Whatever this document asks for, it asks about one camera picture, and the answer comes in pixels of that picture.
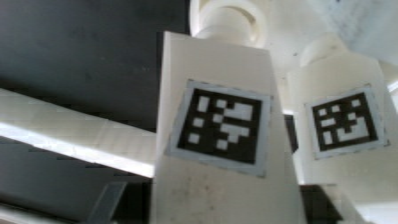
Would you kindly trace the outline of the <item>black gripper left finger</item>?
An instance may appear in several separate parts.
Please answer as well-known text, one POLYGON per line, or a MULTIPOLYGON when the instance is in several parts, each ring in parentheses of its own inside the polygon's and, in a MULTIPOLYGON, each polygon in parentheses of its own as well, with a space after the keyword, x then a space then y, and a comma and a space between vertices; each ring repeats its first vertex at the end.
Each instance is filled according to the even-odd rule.
POLYGON ((124 182, 112 182, 101 191, 87 220, 82 224, 110 224, 126 189, 124 182))

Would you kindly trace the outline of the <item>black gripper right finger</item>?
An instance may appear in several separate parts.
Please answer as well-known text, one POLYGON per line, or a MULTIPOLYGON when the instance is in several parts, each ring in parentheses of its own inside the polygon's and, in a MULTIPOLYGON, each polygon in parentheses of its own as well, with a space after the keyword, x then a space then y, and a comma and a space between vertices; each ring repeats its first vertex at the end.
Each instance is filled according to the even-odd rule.
POLYGON ((300 194, 307 224, 337 224, 343 217, 321 187, 302 185, 300 194))

